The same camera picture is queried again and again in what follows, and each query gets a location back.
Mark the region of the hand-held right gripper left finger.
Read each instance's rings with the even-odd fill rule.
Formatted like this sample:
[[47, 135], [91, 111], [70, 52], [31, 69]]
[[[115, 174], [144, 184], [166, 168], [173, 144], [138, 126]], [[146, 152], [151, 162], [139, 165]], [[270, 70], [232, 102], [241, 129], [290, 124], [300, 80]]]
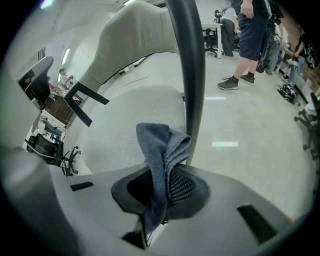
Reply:
[[66, 177], [49, 165], [55, 193], [75, 231], [81, 256], [147, 256], [148, 252], [124, 240], [138, 216], [124, 212], [112, 196], [112, 186], [128, 175], [125, 170]]

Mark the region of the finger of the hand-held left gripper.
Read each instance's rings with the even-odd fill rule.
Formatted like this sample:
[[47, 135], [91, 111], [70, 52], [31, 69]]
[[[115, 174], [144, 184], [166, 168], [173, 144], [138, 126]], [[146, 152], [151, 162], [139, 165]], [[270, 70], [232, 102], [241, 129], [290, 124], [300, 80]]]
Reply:
[[24, 93], [32, 102], [36, 103], [36, 107], [40, 111], [45, 108], [51, 93], [48, 71], [53, 62], [52, 56], [46, 56], [35, 63], [17, 80]]

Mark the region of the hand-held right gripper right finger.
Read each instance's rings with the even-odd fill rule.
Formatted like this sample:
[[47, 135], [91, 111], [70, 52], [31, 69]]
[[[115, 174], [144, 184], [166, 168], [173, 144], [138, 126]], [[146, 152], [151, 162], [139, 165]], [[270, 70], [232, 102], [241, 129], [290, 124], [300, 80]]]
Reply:
[[201, 180], [208, 200], [194, 216], [169, 220], [152, 240], [157, 256], [251, 256], [290, 225], [275, 205], [244, 183], [189, 165], [178, 170]]

